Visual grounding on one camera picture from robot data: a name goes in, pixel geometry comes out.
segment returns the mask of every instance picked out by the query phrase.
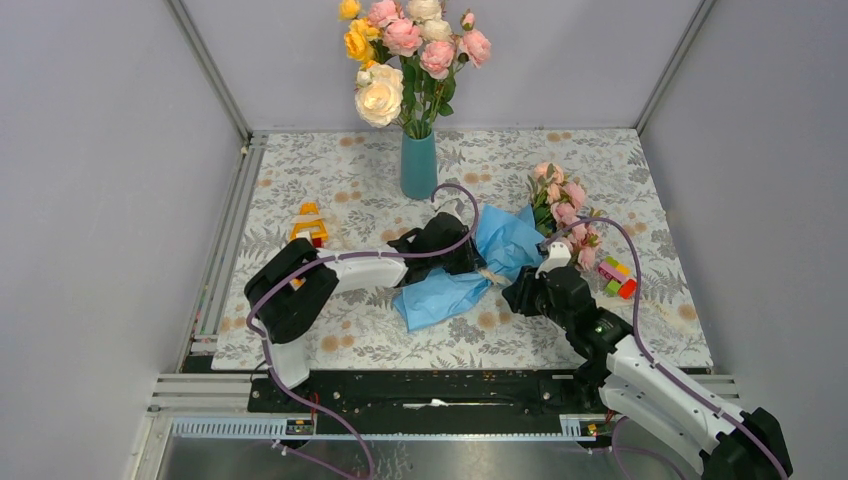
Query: pink flower bunch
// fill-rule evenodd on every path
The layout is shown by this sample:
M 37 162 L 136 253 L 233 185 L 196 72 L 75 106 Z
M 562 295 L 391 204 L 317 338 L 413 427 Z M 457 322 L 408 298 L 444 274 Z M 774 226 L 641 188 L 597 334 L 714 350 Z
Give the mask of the pink flower bunch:
M 533 169 L 530 183 L 536 229 L 543 235 L 551 235 L 580 220 L 577 212 L 586 205 L 586 191 L 580 186 L 580 179 L 569 181 L 569 175 L 562 168 L 545 162 Z M 602 215 L 603 211 L 590 209 L 590 217 Z M 603 242 L 598 230 L 592 225 L 577 225 L 571 229 L 565 241 L 577 266 L 590 270 Z
M 446 0 L 375 0 L 366 11 L 360 0 L 341 0 L 339 19 L 350 21 L 345 49 L 360 63 L 357 111 L 369 124 L 396 124 L 411 138 L 427 138 L 438 117 L 454 113 L 450 101 L 458 73 L 469 64 L 480 68 L 491 58 L 492 43 L 477 29 L 471 10 L 462 14 L 456 28 L 444 17 L 446 8 Z M 400 95 L 373 86 L 375 77 L 368 73 L 395 57 Z

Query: yellow toy block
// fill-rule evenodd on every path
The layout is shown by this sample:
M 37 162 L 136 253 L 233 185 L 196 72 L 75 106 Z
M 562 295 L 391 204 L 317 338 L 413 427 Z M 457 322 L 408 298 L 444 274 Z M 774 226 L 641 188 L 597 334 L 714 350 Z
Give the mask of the yellow toy block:
M 301 215 L 321 215 L 318 211 L 318 205 L 314 203 L 304 203 L 300 206 Z M 314 220 L 312 222 L 296 223 L 289 236 L 289 241 L 298 238 L 299 235 L 308 233 L 312 238 L 312 245 L 315 248 L 321 248 L 327 243 L 330 236 L 327 234 L 327 229 L 324 227 L 323 220 Z

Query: floral tablecloth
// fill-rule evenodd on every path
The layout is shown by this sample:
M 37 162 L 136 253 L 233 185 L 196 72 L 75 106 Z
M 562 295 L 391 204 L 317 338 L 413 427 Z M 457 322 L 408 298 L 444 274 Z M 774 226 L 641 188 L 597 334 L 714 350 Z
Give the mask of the floral tablecloth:
M 245 327 L 245 283 L 285 244 L 304 202 L 317 202 L 334 250 L 373 249 L 424 226 L 427 201 L 399 187 L 400 132 L 285 133 L 269 138 L 241 240 L 213 361 L 217 370 L 251 370 L 262 361 Z M 609 212 L 633 236 L 644 270 L 641 332 L 678 366 L 712 365 L 689 287 L 669 234 L 639 138 L 633 130 L 437 132 L 439 180 L 466 186 L 481 203 L 517 212 L 529 199 L 527 175 L 555 162 L 581 179 L 587 203 Z M 447 192 L 439 199 L 461 198 Z M 471 208 L 464 216 L 470 223 Z M 600 227 L 601 258 L 632 266 L 617 231 Z M 597 272 L 584 275 L 597 297 Z M 408 333 L 393 289 L 333 296 L 306 333 L 313 369 L 574 368 L 583 363 L 564 333 L 542 317 L 513 315 L 492 287 L 471 311 Z M 632 317 L 626 302 L 613 310 Z

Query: gray wall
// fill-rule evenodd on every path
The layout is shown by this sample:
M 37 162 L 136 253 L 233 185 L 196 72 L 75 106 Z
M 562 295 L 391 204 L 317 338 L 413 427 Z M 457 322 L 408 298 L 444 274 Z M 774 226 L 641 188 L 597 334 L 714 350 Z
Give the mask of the gray wall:
M 710 347 L 799 479 L 848 468 L 848 3 L 719 1 L 643 137 Z
M 372 0 L 362 0 L 367 8 Z M 362 129 L 338 0 L 186 0 L 255 129 Z M 450 0 L 471 7 L 492 60 L 460 74 L 439 126 L 631 126 L 698 0 Z
M 164 2 L 0 2 L 0 478 L 119 478 L 239 141 Z

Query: vase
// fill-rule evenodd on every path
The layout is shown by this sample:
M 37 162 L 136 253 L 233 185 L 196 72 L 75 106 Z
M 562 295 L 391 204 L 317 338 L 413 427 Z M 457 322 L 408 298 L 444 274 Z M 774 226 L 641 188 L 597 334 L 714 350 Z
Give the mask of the vase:
M 400 145 L 400 189 L 409 198 L 423 200 L 439 183 L 436 166 L 436 135 L 411 138 L 406 132 Z

